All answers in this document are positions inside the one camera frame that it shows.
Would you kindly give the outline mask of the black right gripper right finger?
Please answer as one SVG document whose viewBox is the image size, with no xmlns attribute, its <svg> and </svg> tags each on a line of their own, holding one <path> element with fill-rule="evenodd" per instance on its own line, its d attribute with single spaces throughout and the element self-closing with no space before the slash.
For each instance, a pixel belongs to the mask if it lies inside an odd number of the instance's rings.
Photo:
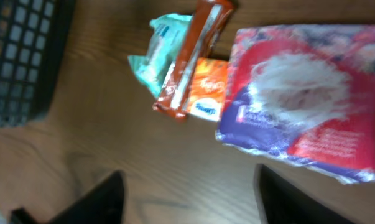
<svg viewBox="0 0 375 224">
<path fill-rule="evenodd" d="M 353 223 L 311 198 L 264 164 L 256 166 L 254 191 L 263 223 Z"/>
</svg>

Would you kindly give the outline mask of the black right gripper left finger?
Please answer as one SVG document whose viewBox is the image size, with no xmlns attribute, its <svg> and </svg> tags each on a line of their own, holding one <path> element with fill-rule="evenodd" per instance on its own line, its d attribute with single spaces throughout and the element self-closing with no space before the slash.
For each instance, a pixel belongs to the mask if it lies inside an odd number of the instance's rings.
<svg viewBox="0 0 375 224">
<path fill-rule="evenodd" d="M 123 173 L 115 171 L 47 224 L 121 224 L 125 194 Z"/>
</svg>

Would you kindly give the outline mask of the purple pink floral liner pack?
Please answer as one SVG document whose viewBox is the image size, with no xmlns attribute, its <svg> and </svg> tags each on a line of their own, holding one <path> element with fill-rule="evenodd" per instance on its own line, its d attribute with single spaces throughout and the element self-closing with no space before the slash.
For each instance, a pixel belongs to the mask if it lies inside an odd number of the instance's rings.
<svg viewBox="0 0 375 224">
<path fill-rule="evenodd" d="M 375 25 L 240 29 L 215 136 L 252 155 L 375 182 Z"/>
</svg>

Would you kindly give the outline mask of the orange tissue pack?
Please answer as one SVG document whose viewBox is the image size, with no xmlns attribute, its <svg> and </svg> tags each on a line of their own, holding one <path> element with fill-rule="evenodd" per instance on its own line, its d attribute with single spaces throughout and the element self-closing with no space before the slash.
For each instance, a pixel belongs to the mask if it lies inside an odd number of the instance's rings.
<svg viewBox="0 0 375 224">
<path fill-rule="evenodd" d="M 228 62 L 199 58 L 193 74 L 185 111 L 197 118 L 220 120 L 228 81 Z"/>
</svg>

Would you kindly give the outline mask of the teal tissue packet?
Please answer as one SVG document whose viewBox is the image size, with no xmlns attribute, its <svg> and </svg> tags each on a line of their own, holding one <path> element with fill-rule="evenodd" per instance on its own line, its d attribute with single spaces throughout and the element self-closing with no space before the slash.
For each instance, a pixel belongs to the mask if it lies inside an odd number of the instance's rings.
<svg viewBox="0 0 375 224">
<path fill-rule="evenodd" d="M 190 15 L 166 14 L 150 21 L 154 33 L 145 55 L 127 57 L 135 77 L 157 98 L 171 63 L 176 59 L 192 20 Z"/>
</svg>

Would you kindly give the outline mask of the orange-red snack bar wrapper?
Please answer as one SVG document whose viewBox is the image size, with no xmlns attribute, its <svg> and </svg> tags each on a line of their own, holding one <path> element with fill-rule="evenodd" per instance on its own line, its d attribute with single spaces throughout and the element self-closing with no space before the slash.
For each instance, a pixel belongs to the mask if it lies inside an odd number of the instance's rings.
<svg viewBox="0 0 375 224">
<path fill-rule="evenodd" d="M 235 10 L 229 0 L 199 0 L 176 59 L 171 63 L 153 109 L 185 119 L 192 77 L 200 57 L 207 57 Z"/>
</svg>

